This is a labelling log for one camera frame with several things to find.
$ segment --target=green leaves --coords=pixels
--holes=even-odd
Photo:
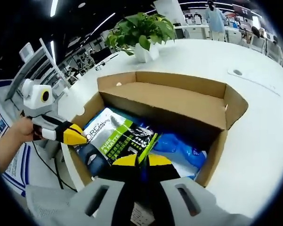
[[[150,51],[150,46],[151,46],[151,43],[150,41],[146,38],[146,36],[144,35],[141,35],[139,37],[139,44],[141,45],[142,48]]]
[[[155,21],[155,24],[160,28],[162,36],[168,36],[170,39],[175,39],[176,35],[173,26],[170,27],[169,23],[165,21]]]
[[[129,56],[131,56],[131,55],[134,55],[134,53],[132,53],[132,52],[130,52],[130,51],[127,51],[127,50],[125,50],[125,49],[123,49],[122,51],[124,51],[126,54],[128,54]]]
[[[159,43],[161,44],[162,43],[162,38],[161,37],[158,37],[157,35],[150,35],[150,39],[153,41],[153,43]]]
[[[138,21],[139,21],[138,15],[127,16],[127,17],[125,17],[125,19],[130,21],[135,26],[138,26]]]
[[[109,33],[105,43],[110,48],[123,50],[130,56],[133,55],[131,47],[137,43],[149,50],[151,42],[161,44],[162,41],[170,39],[175,39],[175,31],[169,20],[159,14],[149,16],[138,13],[121,20]]]

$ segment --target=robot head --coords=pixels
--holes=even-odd
[[[41,109],[51,106],[54,101],[51,86],[37,85],[30,79],[25,80],[22,86],[22,94],[24,105],[30,109]]]

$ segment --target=ceiling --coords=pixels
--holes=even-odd
[[[253,8],[248,0],[219,1]],[[78,8],[82,2],[86,5]],[[39,38],[43,38],[45,43],[54,40],[56,60],[59,63],[68,52],[79,48],[85,36],[112,13],[115,15],[92,34],[90,40],[97,38],[102,31],[113,28],[124,16],[153,9],[153,0],[59,0],[55,16],[50,17],[51,4],[52,0],[0,1],[0,79],[12,79],[15,76],[23,65],[18,52],[28,42],[37,50],[40,47]],[[190,6],[181,5],[183,10]],[[201,7],[204,4],[196,3],[192,6]],[[69,43],[77,37],[82,38],[68,48]]]

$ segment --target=l'oreal product package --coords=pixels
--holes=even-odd
[[[157,138],[156,133],[138,126],[109,108],[105,108],[89,122],[83,135],[88,144],[77,146],[76,151],[92,176],[97,176],[103,167],[112,165],[116,159],[148,152]]]

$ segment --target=white table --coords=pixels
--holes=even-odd
[[[283,68],[254,50],[211,40],[169,41],[161,47],[160,57],[146,64],[118,54],[102,70],[91,69],[70,88],[59,101],[59,114],[71,120],[97,92],[97,78],[109,74],[157,71],[226,82],[247,100],[249,108],[230,129],[207,189],[223,209],[255,217],[283,179]],[[233,69],[243,76],[227,73]],[[63,153],[80,190],[83,185],[69,153],[64,148]]]
[[[177,26],[175,29],[186,30],[191,39],[210,39],[210,29],[207,24],[201,25],[183,25]],[[238,44],[242,39],[242,34],[238,28],[225,26],[226,41],[234,44]]]

